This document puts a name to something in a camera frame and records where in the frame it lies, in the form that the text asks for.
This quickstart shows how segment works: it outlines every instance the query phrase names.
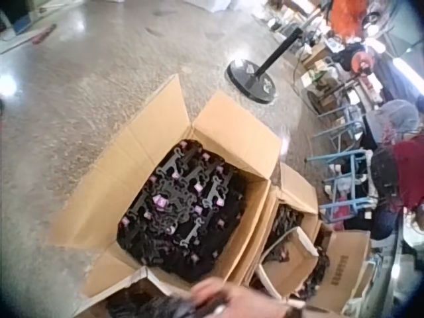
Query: red shirt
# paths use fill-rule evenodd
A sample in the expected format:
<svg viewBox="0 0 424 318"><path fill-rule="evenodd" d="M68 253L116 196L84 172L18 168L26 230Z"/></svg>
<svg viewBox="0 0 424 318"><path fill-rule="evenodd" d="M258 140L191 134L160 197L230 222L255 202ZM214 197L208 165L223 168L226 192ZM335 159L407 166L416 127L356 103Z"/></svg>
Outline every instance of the red shirt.
<svg viewBox="0 0 424 318"><path fill-rule="evenodd" d="M424 134L393 146L403 205L414 210L424 199Z"/></svg>

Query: hand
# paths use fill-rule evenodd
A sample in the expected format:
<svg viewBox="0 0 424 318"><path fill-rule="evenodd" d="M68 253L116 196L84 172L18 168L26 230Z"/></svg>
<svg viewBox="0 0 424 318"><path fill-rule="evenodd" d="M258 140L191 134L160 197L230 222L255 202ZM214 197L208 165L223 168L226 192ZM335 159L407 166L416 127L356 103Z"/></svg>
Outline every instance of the hand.
<svg viewBox="0 0 424 318"><path fill-rule="evenodd" d="M227 297L227 308L219 318L284 318L287 305L255 291L225 283L219 278L209 278L191 290L191 300L196 307L223 293Z"/></svg>

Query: concrete floor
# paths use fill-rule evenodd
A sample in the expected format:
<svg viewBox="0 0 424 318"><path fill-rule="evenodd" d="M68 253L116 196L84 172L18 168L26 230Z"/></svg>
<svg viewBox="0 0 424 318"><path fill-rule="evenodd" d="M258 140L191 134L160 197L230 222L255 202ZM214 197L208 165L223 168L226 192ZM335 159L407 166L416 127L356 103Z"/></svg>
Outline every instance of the concrete floor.
<svg viewBox="0 0 424 318"><path fill-rule="evenodd" d="M293 56L269 71L279 92L273 105L249 101L224 78L235 57L261 63L278 45L250 15L127 0L89 2L52 19L58 28L42 44L0 57L0 74L18 86L1 127L1 273L3 297L19 317L77 310L98 253L47 246L50 219L112 135L172 74L180 75L192 118L222 89L284 140L282 160L319 184L319 171L303 159L311 155L308 136L323 126L290 87ZM319 152L326 146L314 143Z"/></svg>

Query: pink label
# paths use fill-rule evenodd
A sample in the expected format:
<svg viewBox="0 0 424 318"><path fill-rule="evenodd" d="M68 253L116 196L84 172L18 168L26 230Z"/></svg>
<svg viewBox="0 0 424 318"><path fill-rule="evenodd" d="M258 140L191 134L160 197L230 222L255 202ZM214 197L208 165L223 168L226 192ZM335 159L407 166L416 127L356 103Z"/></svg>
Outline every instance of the pink label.
<svg viewBox="0 0 424 318"><path fill-rule="evenodd" d="M150 213L150 212L144 212L144 215L143 215L146 219L148 219L148 220L151 220L152 219L152 214Z"/></svg>
<svg viewBox="0 0 424 318"><path fill-rule="evenodd" d="M168 234L171 234L171 235L174 234L175 231L176 231L176 228L175 227L168 227L166 229L166 232L168 232Z"/></svg>
<svg viewBox="0 0 424 318"><path fill-rule="evenodd" d="M203 187L201 186L201 184L199 184L199 183L196 183L195 185L194 185L194 188L196 189L196 191L197 192L201 192L201 190L203 190Z"/></svg>
<svg viewBox="0 0 424 318"><path fill-rule="evenodd" d="M162 198L159 194L158 195L155 195L154 197L153 197L153 202L154 202L154 204L157 204L157 202L160 200L160 198Z"/></svg>
<svg viewBox="0 0 424 318"><path fill-rule="evenodd" d="M195 211L197 214L201 214L201 212L203 211L203 208L202 208L202 207L200 207L200 206L198 206L198 205L196 205L196 206L194 207L194 211Z"/></svg>
<svg viewBox="0 0 424 318"><path fill-rule="evenodd" d="M219 205L220 207L223 207L223 206L224 206L224 203L225 203L225 201L224 201L224 200L222 200L221 198L219 198L219 199L217 200L217 205Z"/></svg>
<svg viewBox="0 0 424 318"><path fill-rule="evenodd" d="M164 197L160 197L160 199L158 200L156 204L159 207L165 207L167 203L168 203L167 199L165 199Z"/></svg>
<svg viewBox="0 0 424 318"><path fill-rule="evenodd" d="M191 259L193 260L193 262L197 263L199 262L199 257L196 254L191 255Z"/></svg>
<svg viewBox="0 0 424 318"><path fill-rule="evenodd" d="M130 224L130 220L128 220L126 217L123 217L121 219L121 222L124 226L127 226L128 224Z"/></svg>

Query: open cardboard box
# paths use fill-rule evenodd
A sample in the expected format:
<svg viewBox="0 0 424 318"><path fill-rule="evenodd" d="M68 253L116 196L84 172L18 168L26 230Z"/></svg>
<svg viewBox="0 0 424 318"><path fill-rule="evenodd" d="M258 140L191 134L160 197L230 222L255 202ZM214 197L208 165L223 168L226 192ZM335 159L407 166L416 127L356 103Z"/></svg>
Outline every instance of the open cardboard box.
<svg viewBox="0 0 424 318"><path fill-rule="evenodd" d="M318 252L312 242L300 227L296 227L291 230L290 239L286 243L290 260L282 263L274 261L262 263L266 255L280 241L264 252L256 269L256 275L262 285L277 299L288 297L297 290L312 273L318 261Z"/></svg>
<svg viewBox="0 0 424 318"><path fill-rule="evenodd" d="M191 124L179 78L172 76L115 136L52 224L52 244L103 251L85 282L87 296L103 292L140 268L116 243L117 225L153 170L182 139L199 141L248 180L244 215L210 274L227 280L234 272L263 210L281 140L222 92ZM191 287L174 275L153 271L165 286Z"/></svg>
<svg viewBox="0 0 424 318"><path fill-rule="evenodd" d="M317 295L309 301L311 305L335 313L342 312L361 286L369 244L369 232L341 231L331 234L326 250L330 266Z"/></svg>
<svg viewBox="0 0 424 318"><path fill-rule="evenodd" d="M298 172L281 163L281 188L271 187L258 224L230 280L249 286L277 214L278 206L286 204L303 213L301 228L311 242L319 230L318 200L315 188Z"/></svg>
<svg viewBox="0 0 424 318"><path fill-rule="evenodd" d="M169 296L175 290L165 286L146 266L137 270L103 292L87 299L77 310L75 318L110 318L107 311L107 300L124 289L145 292L152 297Z"/></svg>

